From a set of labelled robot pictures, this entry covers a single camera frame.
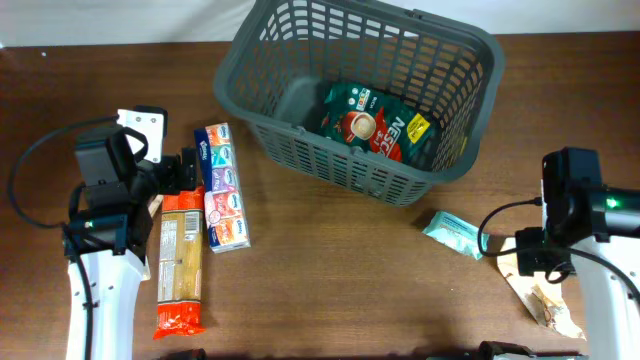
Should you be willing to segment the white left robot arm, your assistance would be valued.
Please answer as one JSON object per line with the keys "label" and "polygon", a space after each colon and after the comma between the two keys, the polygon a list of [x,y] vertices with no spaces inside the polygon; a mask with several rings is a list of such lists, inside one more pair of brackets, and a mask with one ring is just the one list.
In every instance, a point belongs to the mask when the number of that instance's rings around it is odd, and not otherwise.
{"label": "white left robot arm", "polygon": [[83,177],[62,226],[71,285],[69,359],[129,359],[137,294],[143,280],[150,203],[196,187],[197,152],[147,159],[147,137],[119,124],[77,138]]}

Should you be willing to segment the beige snack pouch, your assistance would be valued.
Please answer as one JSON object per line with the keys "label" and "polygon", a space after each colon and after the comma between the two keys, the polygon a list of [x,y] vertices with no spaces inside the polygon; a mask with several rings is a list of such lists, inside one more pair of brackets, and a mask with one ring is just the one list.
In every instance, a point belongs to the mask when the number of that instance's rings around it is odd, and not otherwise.
{"label": "beige snack pouch", "polygon": [[497,267],[538,325],[562,336],[585,340],[584,331],[572,318],[562,297],[560,284],[550,284],[543,272],[533,277],[521,276],[515,254],[500,256]]}

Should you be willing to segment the teal wet wipes packet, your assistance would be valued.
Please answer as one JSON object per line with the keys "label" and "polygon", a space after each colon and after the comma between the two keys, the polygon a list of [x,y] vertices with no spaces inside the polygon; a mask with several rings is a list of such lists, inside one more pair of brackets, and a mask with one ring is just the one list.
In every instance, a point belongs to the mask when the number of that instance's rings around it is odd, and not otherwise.
{"label": "teal wet wipes packet", "polygon": [[483,257],[478,245],[479,229],[451,213],[438,211],[422,233],[459,254],[475,260]]}

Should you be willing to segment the green Nescafe coffee bag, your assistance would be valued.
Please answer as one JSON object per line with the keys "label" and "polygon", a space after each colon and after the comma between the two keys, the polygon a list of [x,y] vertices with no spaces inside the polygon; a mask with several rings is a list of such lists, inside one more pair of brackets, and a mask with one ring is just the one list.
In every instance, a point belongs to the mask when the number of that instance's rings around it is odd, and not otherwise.
{"label": "green Nescafe coffee bag", "polygon": [[400,99],[358,83],[331,86],[318,134],[365,152],[410,164],[435,137],[436,127]]}

